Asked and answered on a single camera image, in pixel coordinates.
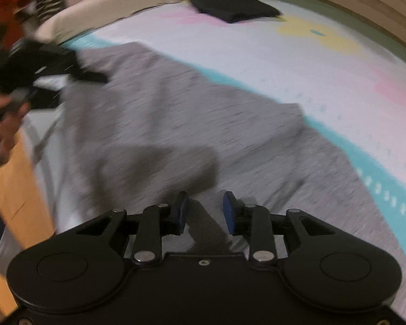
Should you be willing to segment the person's left hand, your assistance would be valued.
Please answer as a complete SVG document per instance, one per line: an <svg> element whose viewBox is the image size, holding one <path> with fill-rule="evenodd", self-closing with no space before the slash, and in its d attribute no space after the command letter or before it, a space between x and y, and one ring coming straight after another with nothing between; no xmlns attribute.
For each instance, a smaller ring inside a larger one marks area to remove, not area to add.
<svg viewBox="0 0 406 325"><path fill-rule="evenodd" d="M0 93L0 166L6 164L16 144L16 135L25 115L30 110L29 103L21 104L17 110L4 113L3 110L12 102L10 95Z"/></svg>

